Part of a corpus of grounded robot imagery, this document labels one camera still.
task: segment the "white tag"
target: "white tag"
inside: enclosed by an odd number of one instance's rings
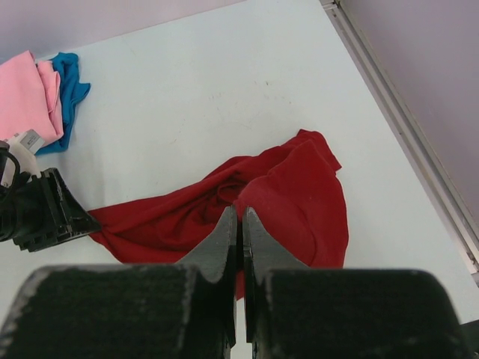
[[[40,169],[35,158],[35,153],[43,146],[45,141],[33,130],[15,134],[7,140],[10,145],[10,152],[20,163],[20,173],[29,172],[32,175],[40,177]],[[15,165],[8,159],[5,165],[5,171],[1,178],[1,184],[4,187],[10,187],[15,173]]]

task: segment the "fabric fold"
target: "fabric fold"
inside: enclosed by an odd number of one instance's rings
[[[103,226],[91,237],[123,263],[174,263],[211,233],[226,206],[234,204],[239,219],[251,206],[296,258],[342,267],[348,229],[340,168],[320,133],[300,130],[281,146],[229,159],[170,194],[91,211]]]

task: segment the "pink cloth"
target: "pink cloth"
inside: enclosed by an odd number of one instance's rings
[[[63,136],[60,76],[29,52],[0,65],[0,139],[34,129],[45,146]]]

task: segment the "black plastic mount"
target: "black plastic mount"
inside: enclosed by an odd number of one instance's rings
[[[0,240],[39,251],[101,229],[70,193],[56,168],[15,189],[0,213]]]

